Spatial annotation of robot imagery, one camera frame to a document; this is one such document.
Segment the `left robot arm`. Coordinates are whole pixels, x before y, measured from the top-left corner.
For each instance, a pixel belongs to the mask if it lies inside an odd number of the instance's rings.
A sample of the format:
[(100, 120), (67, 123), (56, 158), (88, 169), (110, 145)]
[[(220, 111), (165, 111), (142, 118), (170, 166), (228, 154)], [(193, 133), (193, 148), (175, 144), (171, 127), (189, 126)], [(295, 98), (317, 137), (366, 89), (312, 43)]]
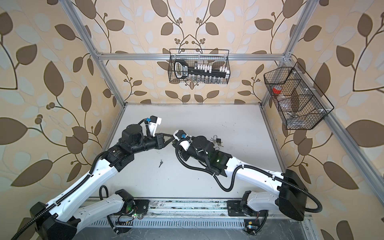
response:
[(161, 118), (151, 116), (138, 124), (127, 126), (117, 144), (97, 155), (90, 170), (77, 182), (48, 203), (36, 203), (30, 210), (31, 220), (12, 238), (17, 240), (34, 226), (43, 240), (71, 240), (97, 217), (119, 212), (130, 196), (124, 190), (84, 209), (80, 206), (132, 162), (135, 154), (152, 149), (161, 150), (175, 139), (173, 135), (156, 132), (161, 121)]

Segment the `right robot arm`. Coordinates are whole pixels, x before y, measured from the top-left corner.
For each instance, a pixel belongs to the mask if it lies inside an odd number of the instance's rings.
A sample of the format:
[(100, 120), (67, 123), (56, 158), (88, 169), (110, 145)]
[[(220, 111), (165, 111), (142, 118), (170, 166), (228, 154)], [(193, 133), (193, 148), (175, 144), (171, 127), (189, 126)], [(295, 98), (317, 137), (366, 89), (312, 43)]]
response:
[(173, 146), (178, 161), (187, 169), (211, 175), (221, 190), (231, 192), (237, 179), (265, 190), (246, 191), (242, 197), (245, 213), (279, 210), (285, 216), (303, 221), (308, 213), (320, 213), (321, 202), (291, 170), (284, 173), (249, 165), (238, 158), (215, 149), (204, 136), (192, 137), (184, 131), (174, 133)]

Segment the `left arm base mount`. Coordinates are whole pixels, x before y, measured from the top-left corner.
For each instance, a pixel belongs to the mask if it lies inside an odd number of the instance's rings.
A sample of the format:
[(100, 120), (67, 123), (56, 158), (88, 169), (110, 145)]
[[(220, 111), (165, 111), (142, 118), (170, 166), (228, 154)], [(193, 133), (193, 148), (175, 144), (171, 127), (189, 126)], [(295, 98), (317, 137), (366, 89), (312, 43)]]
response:
[(149, 200), (132, 200), (124, 204), (122, 210), (107, 216), (107, 221), (116, 235), (127, 233), (135, 220), (142, 220), (149, 210)]

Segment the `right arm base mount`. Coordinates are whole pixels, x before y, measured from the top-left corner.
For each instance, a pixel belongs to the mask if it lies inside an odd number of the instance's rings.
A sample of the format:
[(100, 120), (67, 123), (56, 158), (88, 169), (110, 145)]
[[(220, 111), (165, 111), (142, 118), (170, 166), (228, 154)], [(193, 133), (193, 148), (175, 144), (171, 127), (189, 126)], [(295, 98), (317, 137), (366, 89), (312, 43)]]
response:
[(253, 220), (245, 220), (244, 231), (247, 235), (256, 236), (265, 225), (269, 211), (254, 211), (245, 201), (228, 200), (227, 210), (230, 217), (253, 217)]

